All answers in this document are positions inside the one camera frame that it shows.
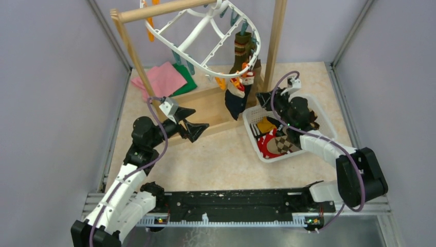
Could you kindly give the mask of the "tan ribbed sock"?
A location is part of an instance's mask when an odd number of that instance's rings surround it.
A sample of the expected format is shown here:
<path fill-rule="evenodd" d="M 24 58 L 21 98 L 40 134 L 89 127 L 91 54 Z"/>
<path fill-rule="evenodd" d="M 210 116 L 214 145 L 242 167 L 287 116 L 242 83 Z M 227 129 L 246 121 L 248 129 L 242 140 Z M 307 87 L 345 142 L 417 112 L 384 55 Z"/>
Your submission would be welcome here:
<path fill-rule="evenodd" d="M 255 62 L 252 71 L 254 72 L 255 77 L 254 77 L 252 88 L 251 88 L 251 91 L 249 93 L 248 101 L 247 101 L 247 103 L 250 107 L 255 106 L 257 104 L 256 92 L 259 89 L 259 85 L 262 84 L 262 78 L 261 78 L 262 68 L 261 68 L 261 60 L 260 59 L 258 59 Z"/>

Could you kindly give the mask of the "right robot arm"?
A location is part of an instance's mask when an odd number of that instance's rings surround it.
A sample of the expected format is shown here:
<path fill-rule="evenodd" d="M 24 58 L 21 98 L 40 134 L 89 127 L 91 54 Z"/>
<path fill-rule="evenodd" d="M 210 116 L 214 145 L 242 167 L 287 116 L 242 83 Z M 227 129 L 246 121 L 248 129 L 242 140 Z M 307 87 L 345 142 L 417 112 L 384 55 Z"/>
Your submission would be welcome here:
<path fill-rule="evenodd" d="M 325 201 L 341 201 L 349 208 L 361 210 L 366 202 L 388 192 L 375 152 L 368 147 L 348 147 L 323 135 L 315 128 L 315 115 L 306 98 L 292 97 L 284 89 L 257 93 L 256 98 L 262 108 L 283 123 L 293 144 L 336 169 L 336 181 L 311 185 L 310 192 L 301 198 L 306 211 L 315 212 Z"/>

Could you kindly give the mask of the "white oval clip hanger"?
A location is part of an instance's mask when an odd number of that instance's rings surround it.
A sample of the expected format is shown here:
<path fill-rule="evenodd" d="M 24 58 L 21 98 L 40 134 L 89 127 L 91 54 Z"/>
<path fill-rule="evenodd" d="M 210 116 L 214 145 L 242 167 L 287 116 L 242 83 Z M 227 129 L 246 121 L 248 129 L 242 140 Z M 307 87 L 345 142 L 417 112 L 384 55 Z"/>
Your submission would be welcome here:
<path fill-rule="evenodd" d="M 217 1 L 215 4 L 209 4 L 205 7 L 207 8 L 207 11 L 204 13 L 197 12 L 192 8 L 183 8 L 162 28 L 155 28 L 151 17 L 146 18 L 144 24 L 150 41 L 157 39 L 169 47 L 173 51 L 174 58 L 178 64 L 180 64 L 181 60 L 184 59 L 192 74 L 195 74 L 195 69 L 197 68 L 204 72 L 206 76 L 215 78 L 219 86 L 222 89 L 225 89 L 227 80 L 245 77 L 247 76 L 247 73 L 254 68 L 261 50 L 261 39 L 258 30 L 251 19 L 232 2 Z M 222 18 L 229 9 L 231 10 L 230 28 L 227 31 L 222 32 L 215 20 Z M 172 26 L 178 23 L 185 15 L 198 18 L 199 21 L 182 42 L 174 43 L 167 39 L 165 34 L 169 32 Z M 194 50 L 194 44 L 207 43 L 212 40 L 206 36 L 206 33 L 204 33 L 206 27 L 211 27 L 215 32 L 212 36 L 217 37 L 219 40 L 214 44 L 214 47 L 207 52 L 207 55 L 203 59 L 198 56 L 191 56 L 189 52 Z M 224 46 L 224 43 L 233 33 L 235 33 L 237 28 L 240 28 L 238 35 L 241 37 L 248 36 L 247 42 L 241 41 L 238 43 L 238 48 L 243 48 L 246 51 L 246 53 L 242 55 L 241 68 L 237 68 L 235 72 L 228 73 L 212 70 L 208 66 L 208 63 L 213 57 L 220 54 L 220 50 Z"/>

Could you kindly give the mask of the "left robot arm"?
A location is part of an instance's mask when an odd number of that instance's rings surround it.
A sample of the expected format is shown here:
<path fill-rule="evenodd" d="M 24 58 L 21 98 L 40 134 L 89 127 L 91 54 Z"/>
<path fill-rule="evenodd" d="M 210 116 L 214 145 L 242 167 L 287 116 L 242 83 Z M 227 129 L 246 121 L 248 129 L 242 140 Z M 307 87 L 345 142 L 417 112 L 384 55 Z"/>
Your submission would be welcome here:
<path fill-rule="evenodd" d="M 133 123 L 132 144 L 116 179 L 84 220 L 73 223 L 70 232 L 74 246 L 122 246 L 136 224 L 149 212 L 158 213 L 165 206 L 163 188 L 136 192 L 153 166 L 163 157 L 155 149 L 161 143 L 167 149 L 169 138 L 179 134 L 195 142 L 209 128 L 207 123 L 191 123 L 187 117 L 194 109 L 177 107 L 163 122 L 154 123 L 148 116 Z"/>

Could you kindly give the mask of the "navy blue sock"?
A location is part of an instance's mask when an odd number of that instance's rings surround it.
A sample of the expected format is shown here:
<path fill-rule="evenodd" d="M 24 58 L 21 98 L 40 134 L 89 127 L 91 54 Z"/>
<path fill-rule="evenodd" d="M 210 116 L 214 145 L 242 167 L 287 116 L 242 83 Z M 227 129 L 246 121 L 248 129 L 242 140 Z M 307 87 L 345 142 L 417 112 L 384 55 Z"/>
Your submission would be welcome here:
<path fill-rule="evenodd" d="M 241 113 L 246 109 L 248 96 L 254 84 L 254 79 L 255 79 L 255 73 L 253 71 L 246 72 L 240 78 L 240 83 L 244 86 L 244 97 L 242 98 L 241 101 L 241 111 L 240 111 Z"/>

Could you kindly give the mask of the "olive striped sock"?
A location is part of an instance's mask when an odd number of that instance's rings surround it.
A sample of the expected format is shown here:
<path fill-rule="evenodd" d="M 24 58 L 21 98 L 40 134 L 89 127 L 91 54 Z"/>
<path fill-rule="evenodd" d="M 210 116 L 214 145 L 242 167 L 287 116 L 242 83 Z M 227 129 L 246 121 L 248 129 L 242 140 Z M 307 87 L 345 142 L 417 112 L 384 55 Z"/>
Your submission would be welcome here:
<path fill-rule="evenodd" d="M 243 63 L 248 63 L 256 47 L 251 32 L 236 33 L 234 38 L 234 63 L 229 73 L 234 74 L 240 71 Z"/>

